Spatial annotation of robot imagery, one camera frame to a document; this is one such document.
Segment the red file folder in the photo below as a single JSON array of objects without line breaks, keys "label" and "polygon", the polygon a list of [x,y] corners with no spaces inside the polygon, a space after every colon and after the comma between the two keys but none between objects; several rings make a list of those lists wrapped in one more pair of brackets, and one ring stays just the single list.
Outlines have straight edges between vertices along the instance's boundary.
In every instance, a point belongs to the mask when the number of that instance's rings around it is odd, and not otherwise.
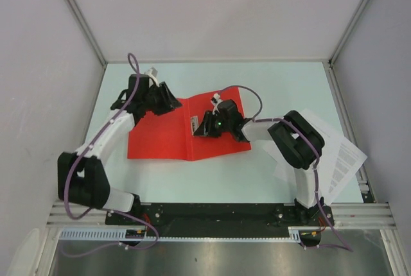
[{"label": "red file folder", "polygon": [[127,158],[196,161],[250,151],[251,144],[236,142],[226,132],[216,139],[192,135],[190,117],[198,116],[200,124],[205,112],[213,109],[215,93],[180,98],[182,107],[165,115],[148,112],[128,135]]}]

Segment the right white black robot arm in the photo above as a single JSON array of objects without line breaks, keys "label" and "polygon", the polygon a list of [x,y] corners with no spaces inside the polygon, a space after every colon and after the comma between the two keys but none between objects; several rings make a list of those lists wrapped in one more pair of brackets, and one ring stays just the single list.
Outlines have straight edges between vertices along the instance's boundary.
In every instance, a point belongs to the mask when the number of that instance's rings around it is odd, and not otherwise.
[{"label": "right white black robot arm", "polygon": [[252,119],[243,117],[232,99],[222,101],[214,96],[211,103],[213,109],[205,112],[193,135],[219,138],[227,132],[236,142],[273,142],[280,158],[293,168],[297,220],[303,225],[312,225],[321,215],[329,225],[318,173],[325,140],[318,131],[295,110],[283,117]]}]

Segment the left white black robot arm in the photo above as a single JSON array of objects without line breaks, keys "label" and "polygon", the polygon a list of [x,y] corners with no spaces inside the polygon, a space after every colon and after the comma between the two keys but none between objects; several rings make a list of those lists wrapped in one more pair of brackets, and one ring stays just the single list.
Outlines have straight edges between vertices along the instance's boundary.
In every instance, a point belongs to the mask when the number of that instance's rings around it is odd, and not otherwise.
[{"label": "left white black robot arm", "polygon": [[118,143],[147,113],[161,116],[181,105],[167,84],[158,81],[155,68],[130,75],[128,88],[113,102],[109,117],[94,138],[58,158],[58,197],[65,208],[75,203],[89,209],[119,211],[126,223],[137,223],[142,216],[138,195],[113,188],[105,165]]}]

